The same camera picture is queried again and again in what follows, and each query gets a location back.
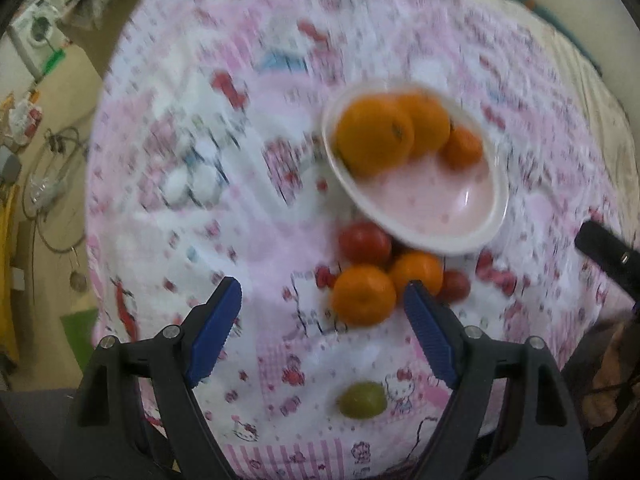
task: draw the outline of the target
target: tablecloth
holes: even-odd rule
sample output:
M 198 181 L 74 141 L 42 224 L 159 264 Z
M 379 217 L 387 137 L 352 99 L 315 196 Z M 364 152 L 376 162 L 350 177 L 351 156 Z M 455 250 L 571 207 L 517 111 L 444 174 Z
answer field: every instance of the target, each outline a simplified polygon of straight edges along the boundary
M 468 0 L 142 0 L 124 28 L 92 134 L 86 201 L 97 335 L 153 336 L 224 275 L 242 310 L 195 389 L 245 478 L 363 478 L 424 449 L 449 398 L 401 310 L 368 330 L 328 308 L 347 266 L 337 230 L 358 212 L 319 142 L 323 104 L 369 77 L 422 81 L 486 127 L 510 206 L 476 254 L 464 324 L 542 336 L 563 365 L 609 283 L 573 248 L 580 224 L 619 229 L 602 155 L 530 32 Z M 380 382 L 358 421 L 335 399 Z M 499 388 L 486 416 L 495 425 Z M 156 423 L 152 389 L 145 409 Z

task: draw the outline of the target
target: washing machine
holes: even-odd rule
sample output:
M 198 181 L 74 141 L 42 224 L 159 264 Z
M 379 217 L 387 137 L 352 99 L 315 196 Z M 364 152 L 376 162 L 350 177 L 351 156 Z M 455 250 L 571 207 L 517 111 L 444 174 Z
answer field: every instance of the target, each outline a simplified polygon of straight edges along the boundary
M 36 81 L 42 78 L 49 56 L 66 41 L 56 26 L 59 17 L 60 12 L 50 0 L 31 0 L 8 28 L 15 49 Z

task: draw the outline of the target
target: washing machine door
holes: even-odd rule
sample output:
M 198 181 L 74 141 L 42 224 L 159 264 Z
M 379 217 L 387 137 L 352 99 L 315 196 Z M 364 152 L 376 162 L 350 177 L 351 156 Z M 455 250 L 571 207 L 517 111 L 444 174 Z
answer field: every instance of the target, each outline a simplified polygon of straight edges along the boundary
M 50 16 L 44 12 L 34 12 L 31 27 L 27 33 L 27 41 L 34 48 L 47 46 L 53 35 L 55 24 Z

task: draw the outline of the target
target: citrus fruit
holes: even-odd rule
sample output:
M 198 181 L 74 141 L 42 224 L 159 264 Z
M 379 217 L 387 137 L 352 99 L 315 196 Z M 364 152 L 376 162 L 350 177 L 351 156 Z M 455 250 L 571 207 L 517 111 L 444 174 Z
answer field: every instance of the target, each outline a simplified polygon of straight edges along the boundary
M 440 260 L 433 254 L 414 251 L 400 256 L 389 272 L 396 287 L 398 298 L 402 298 L 409 282 L 417 280 L 436 296 L 442 288 L 443 271 Z
M 355 176 L 373 176 L 404 164 L 413 144 L 411 119 L 383 94 L 354 101 L 335 127 L 335 148 Z
M 338 397 L 338 409 L 349 418 L 373 418 L 386 410 L 385 389 L 373 381 L 352 384 Z
M 459 270 L 445 270 L 442 288 L 436 299 L 446 304 L 464 301 L 471 293 L 469 278 Z
M 399 107 L 409 115 L 414 126 L 414 146 L 409 158 L 437 152 L 449 140 L 449 114 L 436 99 L 418 92 L 396 98 Z
M 350 267 L 335 280 L 331 308 L 347 325 L 375 325 L 391 316 L 395 306 L 394 284 L 375 266 Z
M 440 152 L 452 170 L 464 170 L 482 159 L 482 140 L 464 126 L 454 126 Z
M 338 236 L 340 252 L 352 264 L 383 266 L 391 256 L 391 237 L 373 222 L 356 222 Z

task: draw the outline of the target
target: green fruit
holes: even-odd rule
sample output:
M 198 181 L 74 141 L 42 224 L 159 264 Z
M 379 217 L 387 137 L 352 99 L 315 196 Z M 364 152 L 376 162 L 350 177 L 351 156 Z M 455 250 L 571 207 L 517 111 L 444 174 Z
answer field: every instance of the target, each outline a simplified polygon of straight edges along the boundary
M 373 381 L 352 384 L 338 397 L 338 409 L 349 418 L 373 418 L 386 410 L 385 389 Z

